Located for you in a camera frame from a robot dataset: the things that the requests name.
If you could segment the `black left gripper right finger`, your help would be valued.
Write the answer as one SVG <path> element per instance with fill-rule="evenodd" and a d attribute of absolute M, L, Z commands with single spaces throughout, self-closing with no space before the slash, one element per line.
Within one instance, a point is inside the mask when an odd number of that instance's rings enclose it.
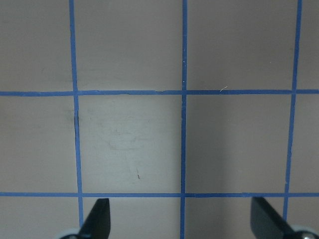
<path fill-rule="evenodd" d="M 298 233 L 263 197 L 253 197 L 250 228 L 256 239 L 294 239 Z"/>

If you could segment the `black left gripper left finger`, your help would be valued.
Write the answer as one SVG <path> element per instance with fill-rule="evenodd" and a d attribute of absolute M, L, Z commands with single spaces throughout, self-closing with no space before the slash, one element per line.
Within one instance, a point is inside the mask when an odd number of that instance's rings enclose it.
<path fill-rule="evenodd" d="M 83 226 L 79 239 L 107 239 L 110 235 L 110 202 L 108 198 L 97 199 Z"/>

